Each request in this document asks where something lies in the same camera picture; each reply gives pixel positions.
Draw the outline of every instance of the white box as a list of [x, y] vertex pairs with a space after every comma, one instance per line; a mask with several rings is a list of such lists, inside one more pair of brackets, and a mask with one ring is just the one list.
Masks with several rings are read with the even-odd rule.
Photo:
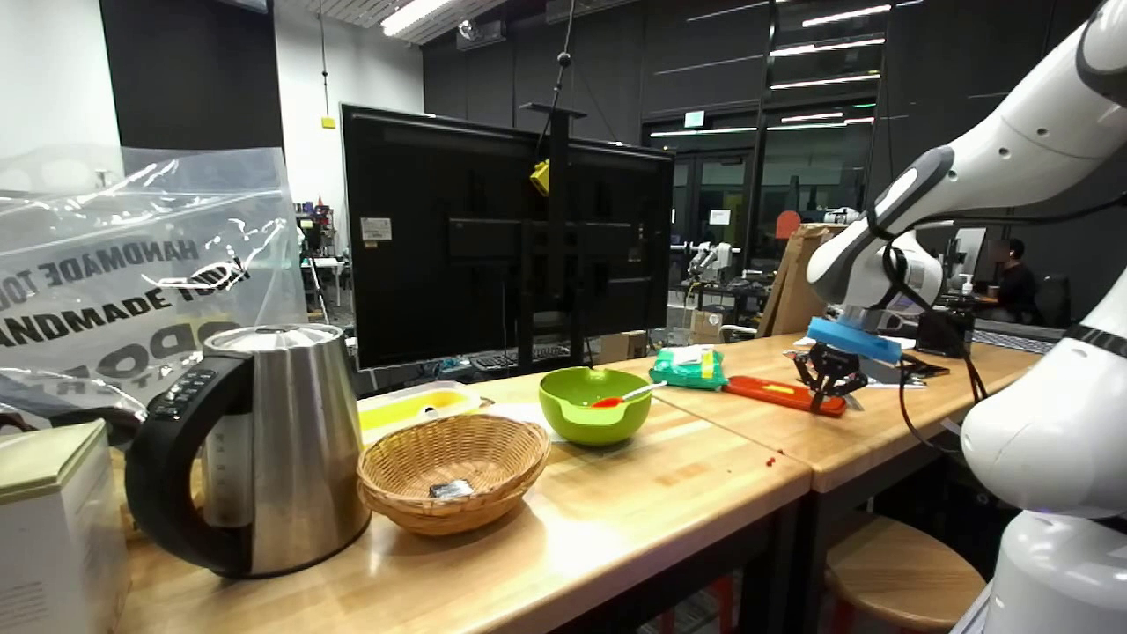
[[106, 634], [120, 591], [106, 424], [0, 435], [0, 630]]

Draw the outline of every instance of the green bowl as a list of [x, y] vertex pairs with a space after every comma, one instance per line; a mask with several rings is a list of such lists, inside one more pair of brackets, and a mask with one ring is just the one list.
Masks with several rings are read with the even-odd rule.
[[628, 393], [644, 385], [644, 378], [624, 370], [564, 366], [540, 379], [540, 408], [570, 444], [624, 444], [642, 429], [651, 393], [644, 390], [608, 408], [595, 408], [593, 400]]

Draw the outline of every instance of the wooden countertop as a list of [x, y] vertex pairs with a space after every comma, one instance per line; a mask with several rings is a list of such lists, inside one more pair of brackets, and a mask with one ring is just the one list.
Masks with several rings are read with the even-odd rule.
[[[794, 349], [795, 338], [754, 338], [739, 343], [721, 343], [726, 372], [795, 385], [800, 372], [790, 358]], [[919, 358], [952, 370], [944, 378], [931, 378], [922, 388], [910, 388], [910, 416], [922, 435], [934, 435], [944, 420], [973, 405], [973, 390], [963, 358]], [[976, 343], [973, 358], [980, 366], [980, 378], [985, 379], [985, 390], [999, 390], [1011, 379], [1018, 379], [1040, 356]], [[629, 358], [613, 366], [644, 372], [651, 358]], [[901, 423], [894, 388], [855, 390], [860, 413], [848, 408], [843, 420], [715, 390], [667, 388], [655, 390], [655, 396], [679, 405], [682, 413], [694, 413], [708, 423], [719, 423], [746, 439], [779, 446], [783, 454], [809, 463], [816, 491], [827, 491], [915, 444], [915, 435]]]
[[[537, 378], [477, 388], [537, 396]], [[269, 581], [220, 581], [139, 543], [115, 630], [546, 630], [807, 489], [807, 463], [655, 400], [619, 449], [553, 444], [526, 506], [480, 535], [415, 538], [372, 516], [338, 555]]]

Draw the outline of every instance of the red tool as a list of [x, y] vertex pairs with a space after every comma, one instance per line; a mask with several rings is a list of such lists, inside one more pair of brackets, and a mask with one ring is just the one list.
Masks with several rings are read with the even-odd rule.
[[838, 396], [838, 393], [821, 396], [816, 408], [814, 408], [814, 390], [807, 385], [729, 378], [726, 390], [746, 393], [746, 396], [756, 396], [756, 400], [775, 400], [775, 405], [787, 405], [787, 408], [807, 408], [807, 413], [821, 413], [821, 416], [844, 416], [844, 396]]

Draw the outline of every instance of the wooden stool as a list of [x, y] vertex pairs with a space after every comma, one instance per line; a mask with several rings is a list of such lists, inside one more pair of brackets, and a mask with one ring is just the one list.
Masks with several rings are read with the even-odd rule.
[[985, 588], [949, 543], [890, 516], [870, 516], [827, 551], [827, 583], [834, 634], [848, 630], [853, 608], [901, 630], [952, 630]]

